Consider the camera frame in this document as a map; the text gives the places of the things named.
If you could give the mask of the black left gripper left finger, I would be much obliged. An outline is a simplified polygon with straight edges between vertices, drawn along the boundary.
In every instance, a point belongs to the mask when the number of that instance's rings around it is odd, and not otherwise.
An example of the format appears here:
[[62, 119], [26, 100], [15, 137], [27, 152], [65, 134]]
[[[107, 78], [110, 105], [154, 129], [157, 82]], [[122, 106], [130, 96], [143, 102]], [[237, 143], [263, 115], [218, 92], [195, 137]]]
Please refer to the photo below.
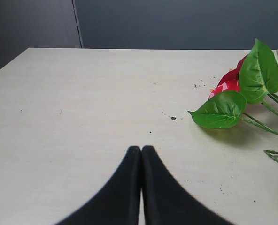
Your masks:
[[141, 181], [141, 150], [131, 146], [97, 194], [58, 224], [137, 225]]

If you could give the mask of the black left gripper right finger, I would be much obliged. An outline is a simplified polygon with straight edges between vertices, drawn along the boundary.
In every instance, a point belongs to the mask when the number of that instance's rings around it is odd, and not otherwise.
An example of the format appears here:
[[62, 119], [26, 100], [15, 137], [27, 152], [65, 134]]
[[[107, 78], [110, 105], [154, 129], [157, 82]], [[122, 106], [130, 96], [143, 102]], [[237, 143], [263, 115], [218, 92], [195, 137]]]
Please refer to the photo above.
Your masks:
[[145, 224], [231, 224], [192, 197], [167, 170], [153, 146], [143, 147], [142, 168]]

